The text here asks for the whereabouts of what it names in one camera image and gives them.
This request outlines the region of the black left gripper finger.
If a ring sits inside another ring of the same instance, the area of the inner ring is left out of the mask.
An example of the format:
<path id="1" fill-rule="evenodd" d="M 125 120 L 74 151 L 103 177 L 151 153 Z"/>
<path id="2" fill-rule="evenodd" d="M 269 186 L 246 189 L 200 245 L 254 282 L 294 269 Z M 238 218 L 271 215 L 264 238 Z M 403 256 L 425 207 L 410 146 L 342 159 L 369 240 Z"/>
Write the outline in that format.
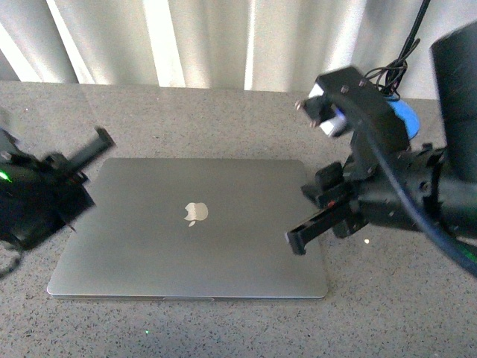
<path id="1" fill-rule="evenodd" d="M 66 171 L 80 172 L 116 145 L 105 128 L 96 127 L 95 130 L 97 137 L 69 159 Z"/>

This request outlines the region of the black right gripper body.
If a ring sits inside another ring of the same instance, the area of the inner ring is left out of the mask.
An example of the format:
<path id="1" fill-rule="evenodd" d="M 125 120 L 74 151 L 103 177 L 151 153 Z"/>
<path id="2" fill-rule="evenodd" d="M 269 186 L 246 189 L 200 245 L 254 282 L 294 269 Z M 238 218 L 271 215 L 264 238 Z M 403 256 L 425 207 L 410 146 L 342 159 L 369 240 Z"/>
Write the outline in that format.
<path id="1" fill-rule="evenodd" d="M 438 182 L 444 158 L 443 148 L 433 148 L 426 143 L 419 151 L 402 152 L 394 162 L 410 196 L 434 223 L 441 220 L 442 214 Z M 405 211 L 382 169 L 377 168 L 367 180 L 344 180 L 353 185 L 353 197 L 342 204 L 349 204 L 352 211 L 360 215 L 359 230 L 367 224 L 419 230 L 416 221 Z"/>

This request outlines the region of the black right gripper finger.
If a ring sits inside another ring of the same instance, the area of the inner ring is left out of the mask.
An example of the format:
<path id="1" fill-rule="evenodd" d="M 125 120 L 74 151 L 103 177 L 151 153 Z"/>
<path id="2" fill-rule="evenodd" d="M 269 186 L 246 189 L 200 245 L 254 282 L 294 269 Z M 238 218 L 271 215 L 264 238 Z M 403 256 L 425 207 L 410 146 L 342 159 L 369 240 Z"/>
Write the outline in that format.
<path id="1" fill-rule="evenodd" d="M 316 171 L 315 182 L 302 186 L 301 191 L 317 207 L 333 207 L 349 202 L 353 197 L 353 185 L 344 180 L 343 167 L 339 162 Z"/>
<path id="2" fill-rule="evenodd" d="M 286 232 L 285 238 L 294 254 L 304 255 L 306 245 L 329 229 L 336 237 L 346 238 L 360 229 L 360 215 L 349 204 L 335 204 Z"/>

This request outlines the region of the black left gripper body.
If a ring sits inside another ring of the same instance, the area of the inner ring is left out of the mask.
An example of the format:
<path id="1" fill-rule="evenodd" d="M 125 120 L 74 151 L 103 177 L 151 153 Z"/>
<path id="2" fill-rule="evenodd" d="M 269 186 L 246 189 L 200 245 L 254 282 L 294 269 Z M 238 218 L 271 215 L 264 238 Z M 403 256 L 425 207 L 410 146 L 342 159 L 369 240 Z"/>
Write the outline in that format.
<path id="1" fill-rule="evenodd" d="M 43 160 L 20 151 L 1 152 L 1 241 L 32 250 L 94 205 L 83 169 L 94 151 Z"/>

